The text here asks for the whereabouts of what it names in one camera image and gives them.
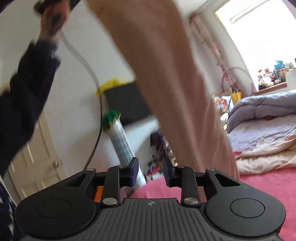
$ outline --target window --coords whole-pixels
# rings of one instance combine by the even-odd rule
[[[255,86],[258,70],[296,58],[296,19],[282,0],[230,0],[217,12],[239,50]]]

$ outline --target brown cloth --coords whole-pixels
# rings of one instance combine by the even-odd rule
[[[229,141],[170,0],[89,0],[137,77],[179,165],[239,178]]]

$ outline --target logo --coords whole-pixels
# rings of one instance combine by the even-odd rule
[[[150,201],[147,204],[152,207],[153,205],[155,205],[155,202],[154,201]]]

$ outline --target green cloth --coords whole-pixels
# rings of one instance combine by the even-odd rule
[[[108,111],[107,114],[103,116],[102,120],[102,127],[104,131],[110,130],[110,127],[113,125],[115,120],[119,120],[120,118],[120,113],[118,113],[115,110],[110,110]]]

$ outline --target gray blanket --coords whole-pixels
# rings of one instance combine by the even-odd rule
[[[236,103],[229,114],[227,131],[230,133],[240,123],[266,116],[296,114],[296,91],[266,96],[250,96]]]

